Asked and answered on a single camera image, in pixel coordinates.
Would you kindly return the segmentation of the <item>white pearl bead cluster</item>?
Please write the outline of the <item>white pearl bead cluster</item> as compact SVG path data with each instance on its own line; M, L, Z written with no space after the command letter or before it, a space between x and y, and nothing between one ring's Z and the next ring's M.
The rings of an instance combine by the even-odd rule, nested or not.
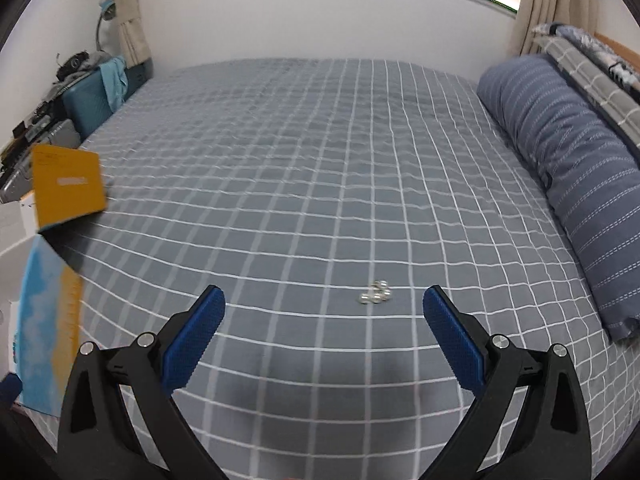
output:
M358 302L360 304L382 304L392 298L392 290L388 281L375 280L365 292L360 292Z

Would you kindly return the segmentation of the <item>blue yellow cardboard shoebox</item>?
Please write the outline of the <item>blue yellow cardboard shoebox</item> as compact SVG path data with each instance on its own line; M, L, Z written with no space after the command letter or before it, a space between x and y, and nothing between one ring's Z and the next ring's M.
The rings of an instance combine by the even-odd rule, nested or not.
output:
M79 347L82 278L44 234L104 211L99 155L40 144L32 190L1 206L1 375L22 382L16 402L61 414Z

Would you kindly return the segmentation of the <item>grey suitcase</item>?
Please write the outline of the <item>grey suitcase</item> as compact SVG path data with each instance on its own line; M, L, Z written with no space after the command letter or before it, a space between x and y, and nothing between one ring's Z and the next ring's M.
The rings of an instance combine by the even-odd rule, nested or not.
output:
M81 137L69 119L57 122L38 133L32 143L17 155L17 158L1 165L2 203L16 202L32 190L32 149L39 144L54 145L59 148L78 148Z

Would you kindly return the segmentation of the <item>blue striped pillow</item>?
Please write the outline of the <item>blue striped pillow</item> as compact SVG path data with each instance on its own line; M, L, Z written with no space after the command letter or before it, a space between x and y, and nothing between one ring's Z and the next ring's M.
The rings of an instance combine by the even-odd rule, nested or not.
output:
M542 184L608 336L638 335L638 160L546 56L491 67L477 95Z

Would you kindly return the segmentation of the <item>grey checked bed sheet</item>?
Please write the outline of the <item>grey checked bed sheet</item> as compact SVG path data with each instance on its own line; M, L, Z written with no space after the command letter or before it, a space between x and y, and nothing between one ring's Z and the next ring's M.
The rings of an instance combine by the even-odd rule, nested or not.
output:
M388 61L249 60L150 80L86 142L102 214L47 239L81 335L156 332L208 285L224 322L175 401L232 479L413 479L472 402L422 314L442 286L491 333L567 346L602 470L639 419L544 193L474 86ZM392 298L360 304L375 280Z

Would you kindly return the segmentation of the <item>teal suitcase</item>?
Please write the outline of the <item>teal suitcase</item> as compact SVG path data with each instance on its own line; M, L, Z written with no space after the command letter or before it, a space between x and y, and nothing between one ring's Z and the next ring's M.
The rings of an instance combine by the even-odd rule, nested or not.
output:
M128 91L125 103L149 80L152 73L151 59L137 66L126 66ZM80 134L81 140L86 140L114 114L107 104L99 65L66 89L62 94L62 101L66 115Z

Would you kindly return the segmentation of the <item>grey checked folded blanket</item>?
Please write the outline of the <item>grey checked folded blanket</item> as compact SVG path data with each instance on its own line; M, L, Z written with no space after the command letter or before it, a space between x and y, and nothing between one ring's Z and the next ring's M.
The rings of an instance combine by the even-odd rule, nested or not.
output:
M595 36L573 25L540 24L534 43L639 158L639 71Z

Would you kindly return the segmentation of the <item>light blue cloth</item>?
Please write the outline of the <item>light blue cloth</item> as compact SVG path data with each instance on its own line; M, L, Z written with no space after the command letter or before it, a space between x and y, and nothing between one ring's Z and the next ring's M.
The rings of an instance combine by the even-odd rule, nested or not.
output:
M122 55L99 65L103 87L110 110L115 113L125 103L128 91L126 62Z

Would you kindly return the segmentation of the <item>blue desk lamp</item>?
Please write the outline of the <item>blue desk lamp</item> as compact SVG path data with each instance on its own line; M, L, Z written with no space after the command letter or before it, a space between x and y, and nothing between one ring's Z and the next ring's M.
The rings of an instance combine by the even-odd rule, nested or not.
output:
M96 23L96 34L94 39L96 40L96 50L102 51L101 42L101 29L102 25L106 22L114 20L116 18L116 2L114 0L101 0L100 1L100 16Z

